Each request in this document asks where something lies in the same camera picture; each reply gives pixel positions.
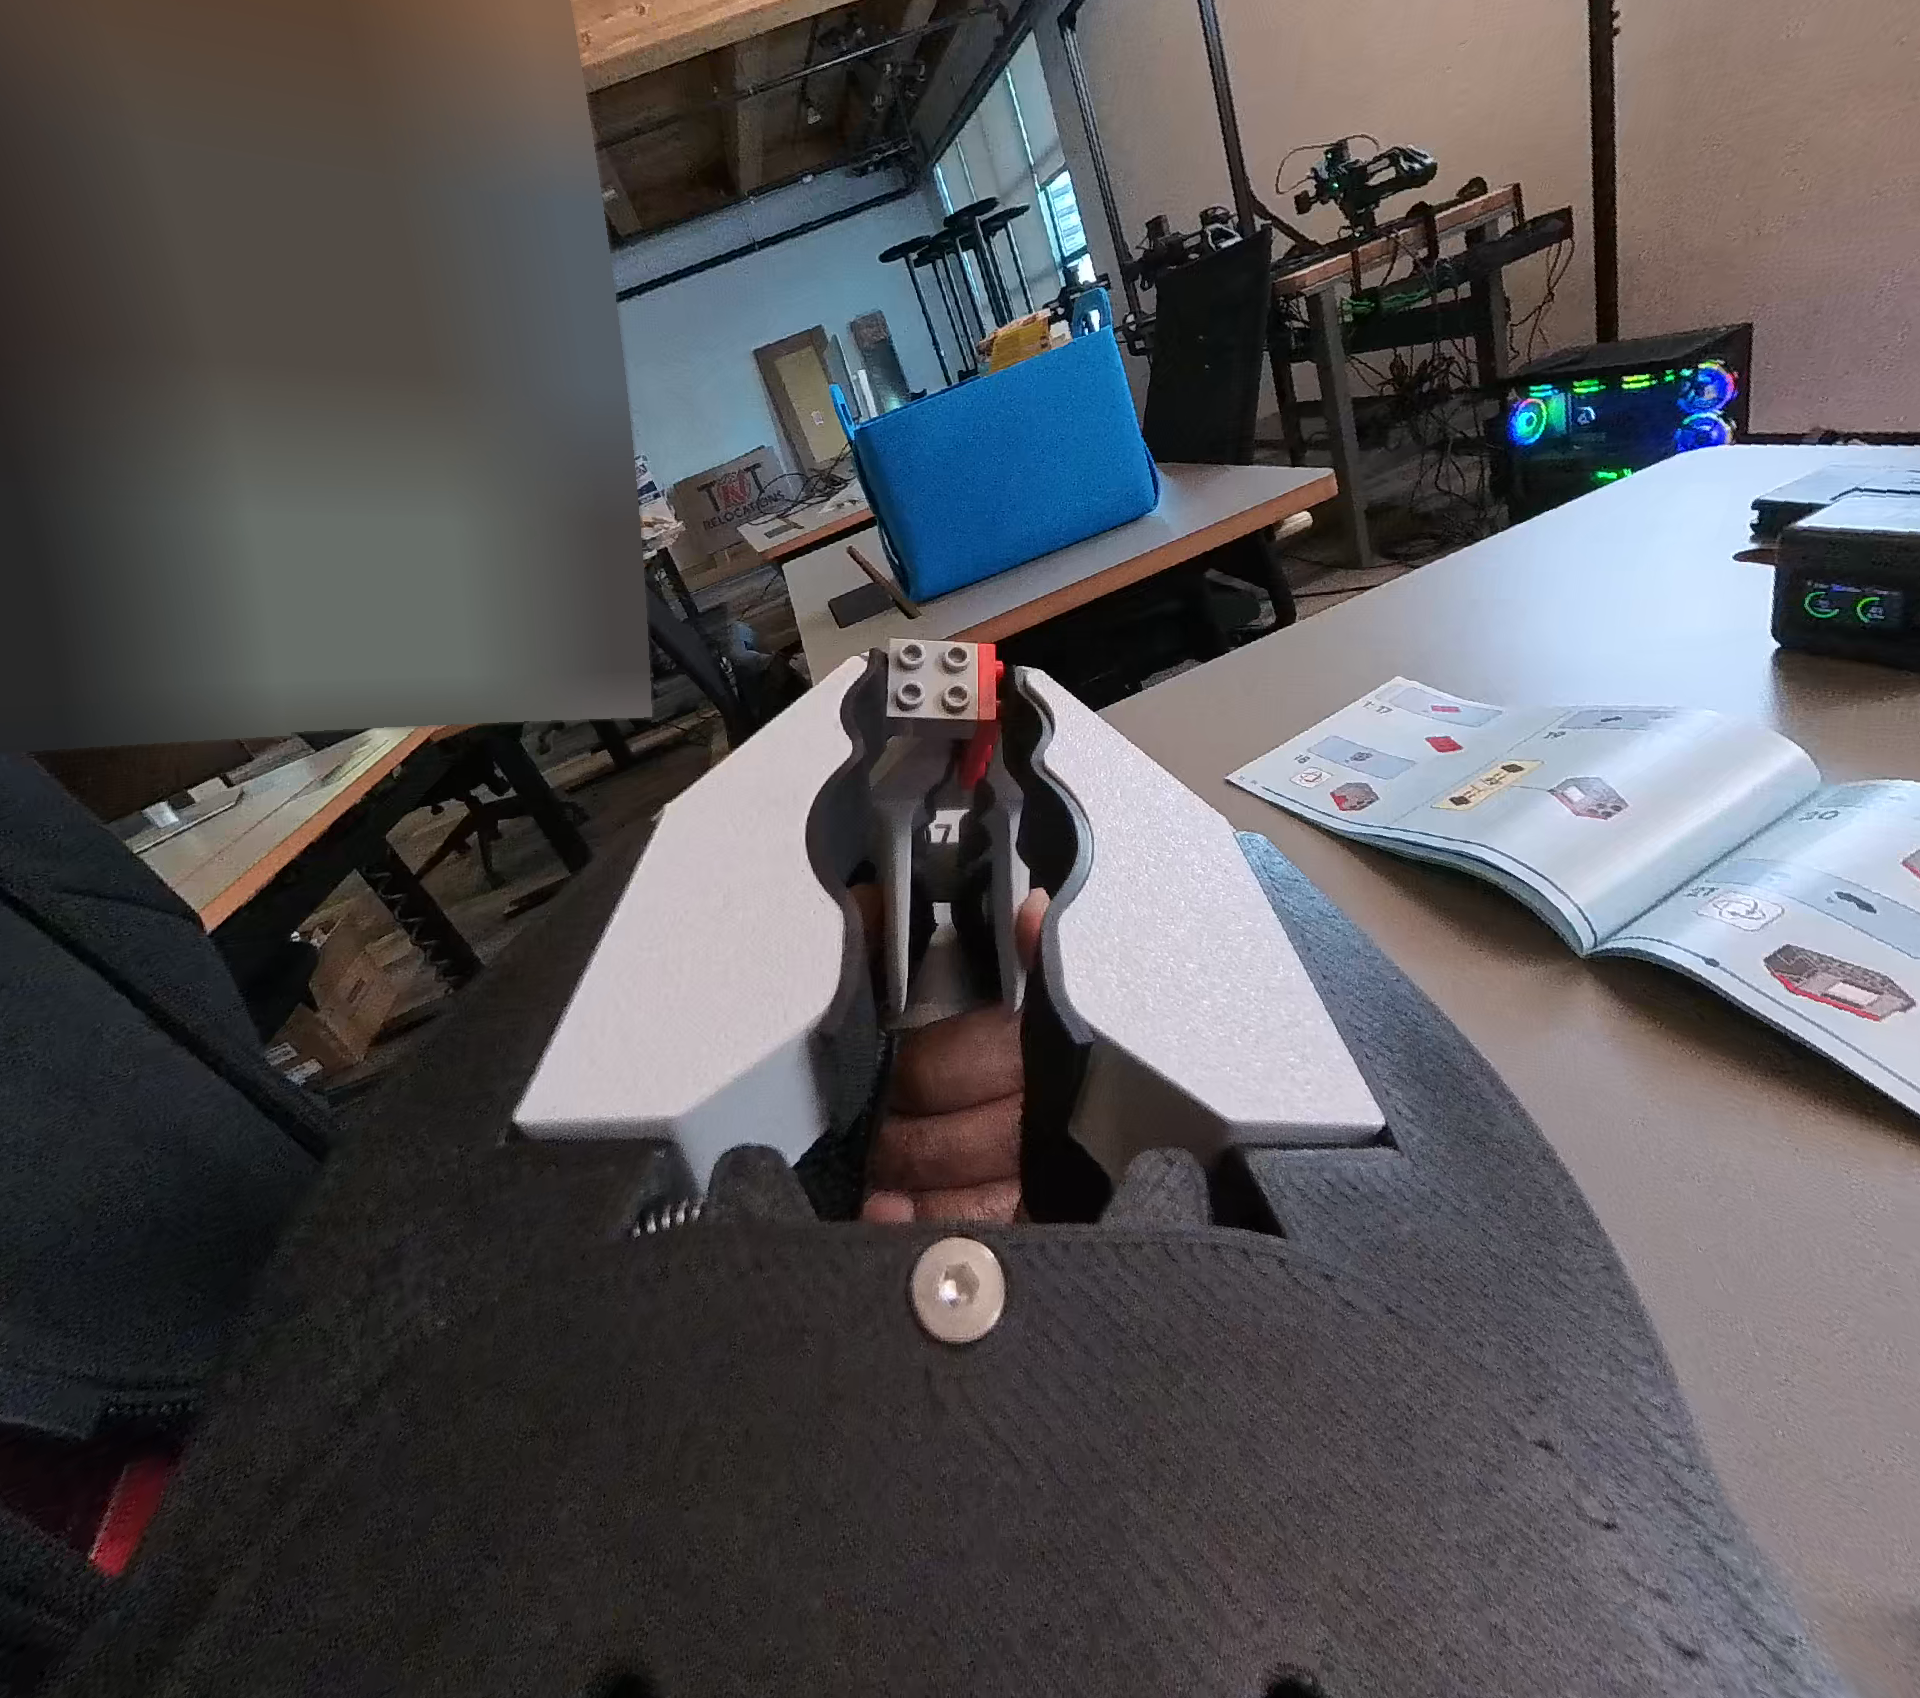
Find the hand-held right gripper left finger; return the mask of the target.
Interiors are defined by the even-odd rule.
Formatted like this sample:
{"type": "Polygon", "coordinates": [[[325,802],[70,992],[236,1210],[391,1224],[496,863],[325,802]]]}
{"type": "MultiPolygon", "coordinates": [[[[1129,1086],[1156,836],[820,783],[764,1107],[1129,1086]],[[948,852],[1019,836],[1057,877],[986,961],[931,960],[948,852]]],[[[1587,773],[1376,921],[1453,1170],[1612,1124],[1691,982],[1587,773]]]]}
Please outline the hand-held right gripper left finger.
{"type": "Polygon", "coordinates": [[[526,1086],[531,1140],[802,1158],[867,1110],[883,1033],[852,888],[883,715],[855,656],[660,814],[526,1086]]]}

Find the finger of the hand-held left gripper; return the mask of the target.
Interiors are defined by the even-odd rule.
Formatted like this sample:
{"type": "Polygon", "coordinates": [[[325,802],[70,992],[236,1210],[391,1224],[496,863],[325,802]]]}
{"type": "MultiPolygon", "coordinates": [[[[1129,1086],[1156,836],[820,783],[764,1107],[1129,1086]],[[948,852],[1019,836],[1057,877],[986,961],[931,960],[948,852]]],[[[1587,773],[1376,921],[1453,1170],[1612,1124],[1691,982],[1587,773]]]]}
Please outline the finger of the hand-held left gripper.
{"type": "Polygon", "coordinates": [[[1020,856],[1025,796],[1005,773],[986,773],[973,794],[973,898],[999,980],[1025,977],[1019,918],[1028,894],[1020,856]]]}
{"type": "Polygon", "coordinates": [[[934,740],[890,735],[874,771],[874,863],[880,886],[880,1019],[906,1014],[914,961],[914,852],[934,791],[934,740]]]}

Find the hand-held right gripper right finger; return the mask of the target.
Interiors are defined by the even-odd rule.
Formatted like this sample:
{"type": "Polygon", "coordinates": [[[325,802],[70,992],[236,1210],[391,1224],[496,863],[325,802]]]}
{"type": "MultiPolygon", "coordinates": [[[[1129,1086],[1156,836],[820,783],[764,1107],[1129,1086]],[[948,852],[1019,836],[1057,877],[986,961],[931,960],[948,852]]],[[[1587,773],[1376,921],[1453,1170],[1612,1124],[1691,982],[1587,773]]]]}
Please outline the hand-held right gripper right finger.
{"type": "Polygon", "coordinates": [[[1237,828],[1048,673],[1020,666],[1034,788],[1066,812],[1040,954],[1084,1076],[1086,1151],[1358,1147],[1387,1118],[1237,828]]]}

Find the grey toy brick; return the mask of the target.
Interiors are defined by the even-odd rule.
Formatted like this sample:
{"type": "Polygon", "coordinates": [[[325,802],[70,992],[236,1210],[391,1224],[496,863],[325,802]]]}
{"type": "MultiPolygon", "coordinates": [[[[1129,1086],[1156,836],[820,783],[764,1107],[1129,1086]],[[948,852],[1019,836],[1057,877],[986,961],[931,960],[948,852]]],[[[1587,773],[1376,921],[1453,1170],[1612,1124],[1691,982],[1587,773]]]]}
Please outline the grey toy brick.
{"type": "Polygon", "coordinates": [[[959,639],[893,637],[885,647],[885,714],[899,725],[975,727],[975,647],[959,639]]]}

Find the grey desk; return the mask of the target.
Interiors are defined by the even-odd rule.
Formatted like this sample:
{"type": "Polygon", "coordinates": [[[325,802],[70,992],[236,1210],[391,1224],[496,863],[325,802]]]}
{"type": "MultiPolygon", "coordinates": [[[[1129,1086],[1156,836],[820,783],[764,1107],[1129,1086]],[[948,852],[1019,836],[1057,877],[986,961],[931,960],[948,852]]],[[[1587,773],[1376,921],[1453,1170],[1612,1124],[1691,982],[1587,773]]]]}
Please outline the grey desk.
{"type": "Polygon", "coordinates": [[[1595,1205],[1731,1500],[1857,1693],[1917,1693],[1917,1119],[1682,976],[1583,960],[1506,894],[1228,776],[1387,678],[1496,705],[1774,725],[1829,779],[1917,777],[1917,675],[1776,653],[1759,495],[1914,445],[1691,453],[1108,707],[1260,832],[1475,1040],[1595,1205]]]}

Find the person's left hand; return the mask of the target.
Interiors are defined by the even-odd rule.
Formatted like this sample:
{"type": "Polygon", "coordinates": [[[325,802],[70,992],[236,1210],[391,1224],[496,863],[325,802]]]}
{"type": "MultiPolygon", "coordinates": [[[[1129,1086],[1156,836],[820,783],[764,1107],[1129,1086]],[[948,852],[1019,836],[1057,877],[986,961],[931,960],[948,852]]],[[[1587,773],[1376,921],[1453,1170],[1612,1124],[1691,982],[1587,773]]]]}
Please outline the person's left hand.
{"type": "Polygon", "coordinates": [[[948,1233],[1025,1218],[1020,1009],[1001,998],[900,1031],[862,1170],[860,1220],[948,1233]]]}

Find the cardboard box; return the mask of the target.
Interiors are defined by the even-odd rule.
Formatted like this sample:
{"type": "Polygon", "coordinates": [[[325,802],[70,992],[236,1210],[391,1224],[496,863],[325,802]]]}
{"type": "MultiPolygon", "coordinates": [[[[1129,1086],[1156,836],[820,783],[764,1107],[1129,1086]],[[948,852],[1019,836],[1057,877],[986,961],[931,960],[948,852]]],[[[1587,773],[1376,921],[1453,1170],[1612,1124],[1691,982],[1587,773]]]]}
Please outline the cardboard box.
{"type": "Polygon", "coordinates": [[[757,564],[743,525],[769,515],[783,501],[788,467],[767,447],[710,464],[676,480],[668,504],[682,525],[672,558],[688,587],[757,564]]]}

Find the blue felt storage box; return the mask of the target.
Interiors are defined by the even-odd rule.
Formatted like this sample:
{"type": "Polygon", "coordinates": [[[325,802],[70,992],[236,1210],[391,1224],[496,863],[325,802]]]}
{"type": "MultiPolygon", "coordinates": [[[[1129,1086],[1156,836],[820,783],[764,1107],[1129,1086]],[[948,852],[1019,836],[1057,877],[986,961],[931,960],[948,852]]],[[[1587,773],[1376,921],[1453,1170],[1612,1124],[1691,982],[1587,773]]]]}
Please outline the blue felt storage box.
{"type": "Polygon", "coordinates": [[[894,579],[914,603],[1156,511],[1160,472],[1103,285],[1068,339],[862,417],[834,398],[894,579]]]}

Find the open instruction booklet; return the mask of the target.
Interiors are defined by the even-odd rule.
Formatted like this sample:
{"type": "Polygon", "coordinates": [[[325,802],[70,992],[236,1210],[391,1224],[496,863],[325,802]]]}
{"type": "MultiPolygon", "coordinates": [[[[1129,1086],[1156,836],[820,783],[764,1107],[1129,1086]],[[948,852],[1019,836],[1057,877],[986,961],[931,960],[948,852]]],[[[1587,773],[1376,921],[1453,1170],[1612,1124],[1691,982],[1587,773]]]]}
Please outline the open instruction booklet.
{"type": "Polygon", "coordinates": [[[1239,765],[1302,822],[1475,875],[1578,957],[1682,973],[1918,1110],[1918,785],[1765,725],[1397,675],[1239,765]]]}

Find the long wood edged table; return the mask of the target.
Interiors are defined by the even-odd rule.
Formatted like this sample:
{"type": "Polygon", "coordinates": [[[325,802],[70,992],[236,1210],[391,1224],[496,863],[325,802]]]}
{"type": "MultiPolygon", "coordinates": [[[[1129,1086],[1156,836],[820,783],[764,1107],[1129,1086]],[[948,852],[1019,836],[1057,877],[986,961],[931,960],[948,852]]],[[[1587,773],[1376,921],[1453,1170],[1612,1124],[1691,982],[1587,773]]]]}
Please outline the long wood edged table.
{"type": "Polygon", "coordinates": [[[396,874],[401,892],[418,898],[421,879],[396,858],[392,833],[411,814],[457,797],[468,777],[498,777],[564,870],[588,865],[591,846],[516,724],[350,734],[241,783],[236,802],[162,837],[146,861],[217,945],[275,947],[352,874],[396,874]]]}

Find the computer case with coloured lights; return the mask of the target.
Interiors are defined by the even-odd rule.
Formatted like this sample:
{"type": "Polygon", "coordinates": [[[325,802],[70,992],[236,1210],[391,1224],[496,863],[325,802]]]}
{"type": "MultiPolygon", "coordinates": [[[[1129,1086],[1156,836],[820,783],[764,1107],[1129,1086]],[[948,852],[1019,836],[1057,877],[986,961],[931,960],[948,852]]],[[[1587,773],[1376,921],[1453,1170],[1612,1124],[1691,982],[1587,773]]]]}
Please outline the computer case with coloured lights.
{"type": "Polygon", "coordinates": [[[1522,523],[1676,456],[1749,436],[1747,320],[1573,346],[1516,374],[1492,423],[1506,517],[1522,523]]]}

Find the dark power station with screen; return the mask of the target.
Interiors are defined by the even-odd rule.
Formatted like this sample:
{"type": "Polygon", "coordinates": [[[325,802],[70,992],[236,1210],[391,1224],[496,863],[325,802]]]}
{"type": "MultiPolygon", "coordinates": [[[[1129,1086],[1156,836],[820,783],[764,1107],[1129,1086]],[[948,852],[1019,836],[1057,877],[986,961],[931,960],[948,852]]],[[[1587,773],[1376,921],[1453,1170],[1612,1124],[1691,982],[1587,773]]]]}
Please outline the dark power station with screen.
{"type": "Polygon", "coordinates": [[[1770,634],[1785,651],[1918,671],[1918,498],[1850,494],[1788,522],[1770,634]]]}

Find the black flat device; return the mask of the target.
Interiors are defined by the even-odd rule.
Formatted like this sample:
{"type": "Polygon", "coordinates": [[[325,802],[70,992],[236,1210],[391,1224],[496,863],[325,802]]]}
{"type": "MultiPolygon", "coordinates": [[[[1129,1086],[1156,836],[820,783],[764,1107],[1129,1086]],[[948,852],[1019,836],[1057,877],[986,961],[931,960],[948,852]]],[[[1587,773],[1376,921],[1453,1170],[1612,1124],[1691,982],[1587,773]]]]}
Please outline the black flat device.
{"type": "Polygon", "coordinates": [[[1774,544],[1788,525],[1848,499],[1917,499],[1918,467],[1844,462],[1794,477],[1752,499],[1751,537],[1774,544]]]}

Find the black pole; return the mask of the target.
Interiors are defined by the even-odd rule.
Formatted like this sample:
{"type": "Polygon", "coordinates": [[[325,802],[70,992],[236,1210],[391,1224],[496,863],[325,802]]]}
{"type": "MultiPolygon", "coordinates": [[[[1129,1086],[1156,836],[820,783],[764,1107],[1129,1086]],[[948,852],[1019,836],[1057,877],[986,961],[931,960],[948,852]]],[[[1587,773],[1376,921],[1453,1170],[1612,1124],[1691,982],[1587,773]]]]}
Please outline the black pole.
{"type": "Polygon", "coordinates": [[[1587,0],[1597,339],[1621,339],[1618,0],[1587,0]]]}

